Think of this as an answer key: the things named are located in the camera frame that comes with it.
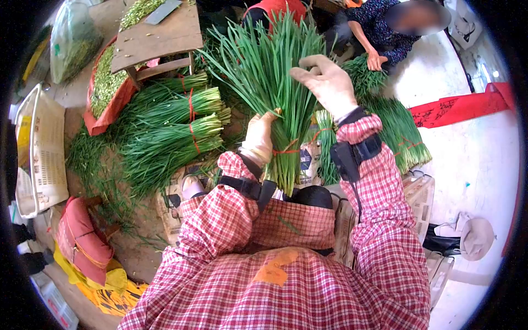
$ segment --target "red bag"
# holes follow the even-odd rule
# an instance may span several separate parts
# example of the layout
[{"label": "red bag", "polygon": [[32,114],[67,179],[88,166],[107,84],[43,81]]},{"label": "red bag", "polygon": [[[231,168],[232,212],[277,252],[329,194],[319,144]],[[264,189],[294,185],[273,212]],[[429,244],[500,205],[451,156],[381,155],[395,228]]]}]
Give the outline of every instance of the red bag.
[{"label": "red bag", "polygon": [[[117,35],[113,37],[112,40],[105,46],[105,48],[96,58],[95,64],[93,65],[92,76],[90,78],[90,84],[88,86],[86,111],[82,115],[82,117],[84,118],[84,124],[86,125],[86,128],[88,128],[88,133],[90,134],[90,136],[99,135],[101,133],[106,132],[108,126],[110,126],[110,124],[117,120],[119,114],[121,113],[121,110],[123,110],[125,105],[130,102],[130,99],[137,91],[136,87],[132,83],[132,79],[130,77],[127,77],[127,79],[125,79],[121,86],[119,86],[116,91],[116,94],[114,95],[114,97],[112,97],[110,103],[108,103],[99,119],[96,119],[93,116],[90,96],[93,93],[93,84],[95,81],[94,75],[97,70],[97,63],[99,63],[99,59],[105,52],[106,48],[111,46],[116,40]],[[145,69],[147,67],[155,67],[156,65],[158,65],[158,63],[159,59],[151,60],[147,63],[146,67],[141,67],[140,70]]]},{"label": "red bag", "polygon": [[84,198],[70,197],[63,210],[55,241],[62,255],[92,281],[105,285],[106,266],[114,249],[92,223]]}]

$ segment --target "white glove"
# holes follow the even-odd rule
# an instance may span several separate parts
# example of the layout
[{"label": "white glove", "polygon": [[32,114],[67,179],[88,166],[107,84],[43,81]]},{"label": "white glove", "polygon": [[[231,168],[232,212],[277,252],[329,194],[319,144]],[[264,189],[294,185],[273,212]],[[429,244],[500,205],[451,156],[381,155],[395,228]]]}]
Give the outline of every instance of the white glove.
[{"label": "white glove", "polygon": [[273,113],[267,112],[260,117],[255,115],[248,124],[246,140],[242,142],[239,152],[251,159],[259,167],[271,161],[273,144],[271,143],[271,123],[277,118]]},{"label": "white glove", "polygon": [[348,74],[324,55],[312,55],[299,61],[310,72],[291,68],[290,76],[305,85],[319,103],[340,121],[357,108],[354,87]]}]

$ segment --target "red checkered clothing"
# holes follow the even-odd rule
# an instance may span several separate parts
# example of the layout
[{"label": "red checkered clothing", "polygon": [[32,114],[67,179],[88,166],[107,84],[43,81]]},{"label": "red checkered clothing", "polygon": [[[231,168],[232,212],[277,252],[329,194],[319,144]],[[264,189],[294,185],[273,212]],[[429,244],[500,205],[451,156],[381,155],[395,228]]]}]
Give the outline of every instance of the red checkered clothing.
[{"label": "red checkered clothing", "polygon": [[[357,143],[380,129],[373,115],[343,126],[337,137]],[[225,175],[255,180],[234,153],[224,153],[218,163]],[[119,329],[427,329],[425,256],[390,149],[384,144],[378,156],[361,164],[360,173],[362,218],[350,242],[355,270],[302,247],[306,241],[293,241],[294,248],[233,253],[252,238],[279,237],[266,244],[280,246],[295,235],[285,233],[289,229],[273,216],[262,222],[269,223],[268,233],[257,230],[256,202],[219,185],[186,215],[180,247],[165,249],[154,280]],[[341,181],[341,187],[357,211],[350,184]],[[311,222],[297,222],[301,237],[317,231],[318,217],[324,217],[295,212],[287,220]]]}]

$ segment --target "wooden stool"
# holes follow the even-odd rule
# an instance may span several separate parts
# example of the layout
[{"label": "wooden stool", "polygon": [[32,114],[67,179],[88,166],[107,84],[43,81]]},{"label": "wooden stool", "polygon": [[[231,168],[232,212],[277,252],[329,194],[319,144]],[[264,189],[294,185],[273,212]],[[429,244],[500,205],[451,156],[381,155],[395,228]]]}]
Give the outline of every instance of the wooden stool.
[{"label": "wooden stool", "polygon": [[[125,12],[133,3],[129,2]],[[157,25],[143,23],[144,20],[117,35],[112,73],[126,70],[137,89],[141,88],[142,80],[163,72],[189,67],[190,74],[193,74],[193,51],[203,47],[196,5],[189,5],[188,0],[184,0]],[[188,57],[136,71],[137,64],[182,53],[188,53]]]},{"label": "wooden stool", "polygon": [[90,220],[94,228],[99,228],[103,234],[105,234],[106,239],[109,240],[110,237],[121,229],[121,226],[118,223],[108,225],[108,222],[103,218],[95,209],[95,206],[102,204],[102,198],[100,196],[90,197],[84,199],[84,204],[90,215]]}]

